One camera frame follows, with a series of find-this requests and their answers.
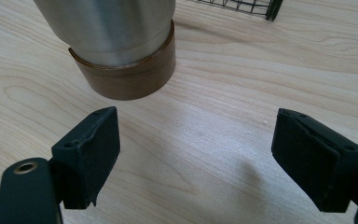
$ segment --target metal grid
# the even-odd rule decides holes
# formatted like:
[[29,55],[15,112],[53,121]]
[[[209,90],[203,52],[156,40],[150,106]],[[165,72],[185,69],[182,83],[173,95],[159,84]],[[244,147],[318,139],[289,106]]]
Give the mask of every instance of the metal grid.
[[197,0],[198,2],[223,7],[243,13],[265,16],[274,21],[283,0]]

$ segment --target brown ring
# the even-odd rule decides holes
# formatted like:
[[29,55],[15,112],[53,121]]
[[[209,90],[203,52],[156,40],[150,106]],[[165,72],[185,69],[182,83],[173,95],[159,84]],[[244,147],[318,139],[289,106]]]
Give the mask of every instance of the brown ring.
[[174,24],[165,43],[154,54],[137,63],[123,66],[100,66],[78,57],[77,66],[89,85],[102,96],[115,100],[134,100],[163,87],[171,78],[176,64]]

